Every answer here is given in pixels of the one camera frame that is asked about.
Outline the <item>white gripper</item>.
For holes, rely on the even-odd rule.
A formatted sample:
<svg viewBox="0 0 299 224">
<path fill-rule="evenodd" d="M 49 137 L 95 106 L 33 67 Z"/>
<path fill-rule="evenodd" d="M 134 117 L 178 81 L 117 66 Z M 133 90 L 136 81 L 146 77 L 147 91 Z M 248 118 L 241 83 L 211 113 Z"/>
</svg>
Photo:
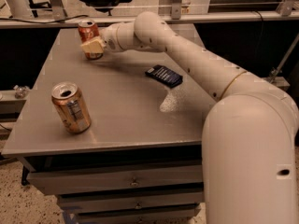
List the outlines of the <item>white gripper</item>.
<svg viewBox="0 0 299 224">
<path fill-rule="evenodd" d="M 111 52 L 120 50 L 117 39 L 118 25 L 112 24 L 99 30 L 100 36 L 96 36 L 83 42 L 80 46 L 86 53 L 103 53 L 104 49 Z"/>
</svg>

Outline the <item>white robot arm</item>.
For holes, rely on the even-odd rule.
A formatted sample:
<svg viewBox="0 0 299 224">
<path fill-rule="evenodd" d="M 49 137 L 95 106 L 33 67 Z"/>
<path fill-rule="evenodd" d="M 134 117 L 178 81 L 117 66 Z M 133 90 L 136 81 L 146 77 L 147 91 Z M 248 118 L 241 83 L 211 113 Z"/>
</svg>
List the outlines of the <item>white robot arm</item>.
<svg viewBox="0 0 299 224">
<path fill-rule="evenodd" d="M 180 36 L 152 12 L 112 24 L 81 47 L 163 51 L 215 100 L 202 134 L 207 224 L 298 224 L 298 108 L 288 93 Z"/>
</svg>

